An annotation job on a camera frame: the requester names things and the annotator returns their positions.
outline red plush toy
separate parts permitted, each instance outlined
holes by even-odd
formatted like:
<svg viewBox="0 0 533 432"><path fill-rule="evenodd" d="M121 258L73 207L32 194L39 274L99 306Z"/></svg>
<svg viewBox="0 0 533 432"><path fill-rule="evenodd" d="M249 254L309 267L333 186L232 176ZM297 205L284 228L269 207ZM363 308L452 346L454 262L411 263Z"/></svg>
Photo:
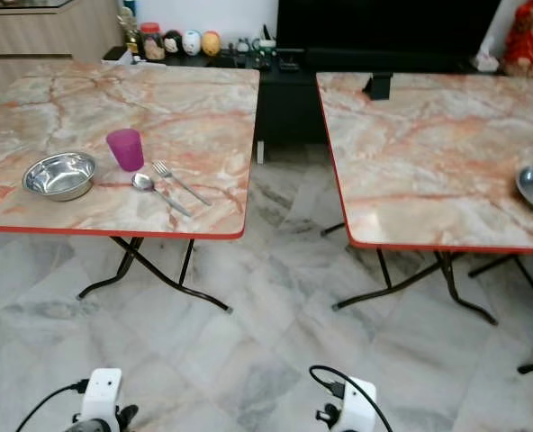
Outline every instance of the red plush toy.
<svg viewBox="0 0 533 432"><path fill-rule="evenodd" d="M502 68L508 75L533 77L533 0L517 9Z"/></svg>

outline black cable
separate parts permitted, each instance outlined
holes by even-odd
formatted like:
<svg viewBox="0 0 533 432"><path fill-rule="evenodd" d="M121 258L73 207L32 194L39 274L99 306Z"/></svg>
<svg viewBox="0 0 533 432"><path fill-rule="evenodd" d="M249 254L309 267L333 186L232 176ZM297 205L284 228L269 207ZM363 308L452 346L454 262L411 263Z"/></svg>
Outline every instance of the black cable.
<svg viewBox="0 0 533 432"><path fill-rule="evenodd" d="M20 432L21 430L23 430L24 425L26 425L26 422L29 421L31 419L31 417L34 415L34 413L42 405L44 405L50 398L53 398L57 394L65 392L66 390L76 390L78 392L78 394L82 394L82 393L86 392L86 386L87 385L88 385L88 380L80 380L79 382L75 382L74 384L67 385L65 387L62 387L62 388L54 391L49 396L47 396L46 398L41 400L36 407L34 407L34 409L29 413L29 415L24 418L24 420L21 423L21 425L16 429L16 432Z"/></svg>
<svg viewBox="0 0 533 432"><path fill-rule="evenodd" d="M383 424L384 424L384 427L386 428L386 430L388 432L393 432L393 429L391 428L391 425L389 424L388 420L384 416L384 414L381 411L381 409L378 408L378 405L376 405L376 403L371 399L371 397L368 394L366 394L366 391L361 389L360 386L356 382L351 380L348 376L344 375L341 371L333 369L332 367L329 367L329 366L325 366L325 365L322 365L322 364L316 364L314 366L309 367L309 374L311 374L312 379L314 381L316 381L317 383L319 383L320 385L322 385L323 387L326 387L330 391L331 391L333 383L332 382L324 382L321 378L319 378L317 375L314 374L314 371L327 371L327 372L330 372L332 374L335 374L335 375L339 376L340 378L345 380L347 383L349 383L350 385L355 387L363 396L365 396L365 399L368 401L368 403L371 404L373 409L375 409L376 414L378 414L378 417L380 417L381 420L383 421Z"/></svg>

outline wooden cabinet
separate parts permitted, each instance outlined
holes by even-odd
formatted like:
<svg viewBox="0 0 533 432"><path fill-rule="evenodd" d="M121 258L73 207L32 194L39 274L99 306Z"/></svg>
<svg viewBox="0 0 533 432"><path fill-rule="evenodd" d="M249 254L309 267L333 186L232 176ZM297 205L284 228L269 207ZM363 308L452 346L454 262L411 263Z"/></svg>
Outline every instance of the wooden cabinet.
<svg viewBox="0 0 533 432"><path fill-rule="evenodd" d="M0 9L0 92L43 62L99 62L108 49L122 44L116 14L116 0Z"/></svg>

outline red table edge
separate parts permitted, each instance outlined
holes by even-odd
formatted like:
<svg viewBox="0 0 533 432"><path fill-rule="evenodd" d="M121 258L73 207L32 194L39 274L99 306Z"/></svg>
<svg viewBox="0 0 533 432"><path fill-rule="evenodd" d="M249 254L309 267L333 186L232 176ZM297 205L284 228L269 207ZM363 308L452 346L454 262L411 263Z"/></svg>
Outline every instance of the red table edge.
<svg viewBox="0 0 533 432"><path fill-rule="evenodd" d="M322 118L324 120L324 129L327 132L327 140L329 141L330 162L332 162L332 169L335 173L335 181L337 182L337 189L339 190L340 207L342 209L342 218L345 222L345 230L347 231L348 243L355 248L381 248L381 249L398 249L398 250L437 250L437 251L456 251L456 252L472 252L480 254L528 254L533 255L533 247L491 247L491 246L453 246L453 245L414 245L414 244L395 244L395 243L361 243L356 241L350 227L348 226L347 211L345 209L345 200L340 189L339 172L337 171L337 164L335 162L335 155L332 151L332 144L330 143L329 126L327 123L327 114L324 112L324 105L321 98L321 88L319 87L319 79L315 76L317 83L317 93L319 94L319 104L321 105Z"/></svg>
<svg viewBox="0 0 533 432"><path fill-rule="evenodd" d="M23 234L57 234L66 236L97 236L97 237L143 237L160 239L200 239L200 240L236 240L245 232L245 223L239 232L232 234L198 234L188 232L160 232L160 231L125 231L111 229L62 229L38 227L7 227L0 225L0 232L15 232Z"/></svg>

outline spoon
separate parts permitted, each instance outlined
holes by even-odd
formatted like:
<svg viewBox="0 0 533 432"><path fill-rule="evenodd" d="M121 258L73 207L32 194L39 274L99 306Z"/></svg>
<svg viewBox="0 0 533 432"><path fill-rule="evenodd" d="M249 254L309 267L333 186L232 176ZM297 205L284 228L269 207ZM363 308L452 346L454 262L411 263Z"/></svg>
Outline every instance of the spoon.
<svg viewBox="0 0 533 432"><path fill-rule="evenodd" d="M161 192L159 192L155 188L155 182L152 181L152 178L150 178L148 175L144 175L141 173L137 173L132 176L132 185L142 191L142 192L155 192L157 193L163 200L165 200L168 205L170 205L173 209L178 210L179 212L183 213L185 216L188 216L190 218L191 213L188 212L185 207L180 205L178 202L171 200L167 196L163 195Z"/></svg>

